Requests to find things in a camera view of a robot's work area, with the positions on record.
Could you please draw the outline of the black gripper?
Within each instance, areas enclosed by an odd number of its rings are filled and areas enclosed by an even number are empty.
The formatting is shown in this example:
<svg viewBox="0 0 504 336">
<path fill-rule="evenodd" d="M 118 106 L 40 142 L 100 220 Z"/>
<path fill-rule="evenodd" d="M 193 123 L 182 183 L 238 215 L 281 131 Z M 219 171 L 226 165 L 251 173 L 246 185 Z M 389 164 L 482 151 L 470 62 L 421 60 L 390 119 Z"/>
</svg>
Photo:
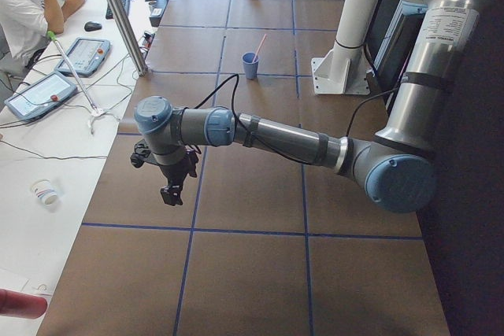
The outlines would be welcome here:
<svg viewBox="0 0 504 336">
<path fill-rule="evenodd" d="M 198 153 L 193 149 L 174 149 L 171 153 L 156 153 L 155 159 L 167 179 L 167 185 L 160 189 L 163 202 L 166 205 L 182 205 L 184 180 L 188 175 L 197 176 Z"/>
</svg>

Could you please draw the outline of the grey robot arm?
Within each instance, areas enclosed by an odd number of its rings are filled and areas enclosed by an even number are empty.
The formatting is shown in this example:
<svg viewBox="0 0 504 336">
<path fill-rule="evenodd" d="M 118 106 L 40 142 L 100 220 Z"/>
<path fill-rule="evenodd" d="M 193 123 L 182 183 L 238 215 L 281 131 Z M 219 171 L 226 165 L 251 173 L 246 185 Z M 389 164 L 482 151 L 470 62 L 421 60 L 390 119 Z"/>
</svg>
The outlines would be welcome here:
<svg viewBox="0 0 504 336">
<path fill-rule="evenodd" d="M 383 209 L 415 212 L 435 193 L 432 136 L 480 14 L 496 0 L 401 0 L 402 13 L 422 16 L 406 70 L 395 90 L 386 126 L 372 141 L 331 136 L 280 124 L 233 108 L 178 108 L 151 96 L 135 107 L 142 135 L 130 161 L 153 164 L 167 184 L 167 205 L 181 203 L 184 180 L 195 176 L 199 146 L 277 153 L 305 165 L 330 168 L 355 181 Z"/>
</svg>

